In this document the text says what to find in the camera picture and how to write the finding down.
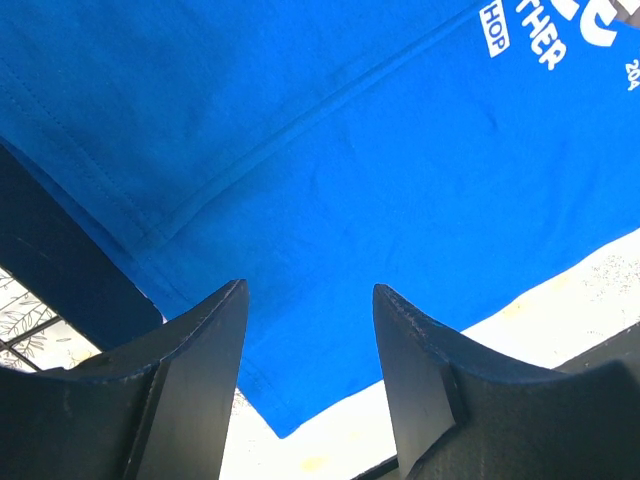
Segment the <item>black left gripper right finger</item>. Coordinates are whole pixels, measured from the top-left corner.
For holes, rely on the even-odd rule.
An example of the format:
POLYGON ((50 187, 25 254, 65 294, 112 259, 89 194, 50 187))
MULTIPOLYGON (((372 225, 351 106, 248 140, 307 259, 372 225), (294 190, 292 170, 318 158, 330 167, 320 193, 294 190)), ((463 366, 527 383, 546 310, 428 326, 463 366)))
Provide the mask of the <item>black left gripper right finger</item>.
POLYGON ((635 479, 639 330, 556 369, 492 350, 373 290, 403 479, 635 479))

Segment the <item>blue printed t shirt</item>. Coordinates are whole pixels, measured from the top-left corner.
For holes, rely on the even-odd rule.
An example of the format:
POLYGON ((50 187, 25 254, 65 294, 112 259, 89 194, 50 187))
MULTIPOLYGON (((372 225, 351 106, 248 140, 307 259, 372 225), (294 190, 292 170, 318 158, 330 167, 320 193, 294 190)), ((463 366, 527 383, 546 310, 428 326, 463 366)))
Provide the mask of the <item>blue printed t shirt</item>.
POLYGON ((639 226, 635 1, 5 1, 1 142, 172 318, 250 287, 279 437, 639 226))

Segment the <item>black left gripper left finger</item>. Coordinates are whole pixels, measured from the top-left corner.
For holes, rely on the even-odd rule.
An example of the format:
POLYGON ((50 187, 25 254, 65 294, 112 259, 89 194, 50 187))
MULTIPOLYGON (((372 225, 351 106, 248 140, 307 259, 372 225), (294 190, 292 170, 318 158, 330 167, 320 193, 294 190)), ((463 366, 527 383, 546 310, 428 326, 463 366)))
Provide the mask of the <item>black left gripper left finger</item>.
POLYGON ((71 369, 1 372, 5 479, 216 479, 249 310, 233 280, 71 369))

